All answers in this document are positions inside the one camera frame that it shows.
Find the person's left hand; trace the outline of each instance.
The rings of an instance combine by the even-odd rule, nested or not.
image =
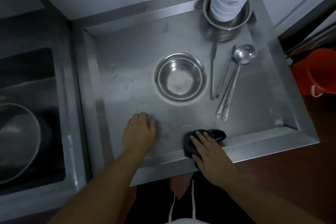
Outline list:
[[[156,129],[154,120],[147,125],[147,116],[145,112],[136,113],[128,121],[121,142],[122,152],[132,150],[133,153],[139,153],[141,157],[145,157],[149,152],[155,140]]]

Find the red bucket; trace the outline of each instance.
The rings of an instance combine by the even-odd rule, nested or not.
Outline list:
[[[292,66],[292,73],[302,95],[336,94],[336,51],[316,49]]]

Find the black cloth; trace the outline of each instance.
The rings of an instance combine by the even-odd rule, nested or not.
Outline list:
[[[194,180],[195,216],[209,224],[255,223],[245,211],[220,187],[212,185],[200,171]],[[191,181],[181,200],[175,197],[172,221],[193,217]],[[168,222],[174,193],[167,180],[142,184],[137,187],[136,200],[130,209],[125,224],[165,224]]]

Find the stainless steel sink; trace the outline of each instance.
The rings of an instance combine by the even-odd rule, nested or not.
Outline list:
[[[217,45],[216,86],[234,44],[257,49],[241,67],[226,121],[216,118],[221,98],[211,100],[209,89],[211,47],[223,32],[207,23],[203,0],[153,0],[74,22],[94,175],[120,154],[122,130],[136,112],[148,112],[158,129],[132,185],[195,171],[182,150],[183,134],[195,129],[224,130],[233,162],[318,142],[263,2],[249,1],[248,23]],[[208,78],[203,92],[183,103],[162,96],[155,83],[160,62],[176,53],[199,60]]]
[[[0,221],[58,208],[89,178],[85,133],[67,20],[46,0],[10,0],[32,12],[0,19],[0,101],[43,116],[50,147],[0,186]]]

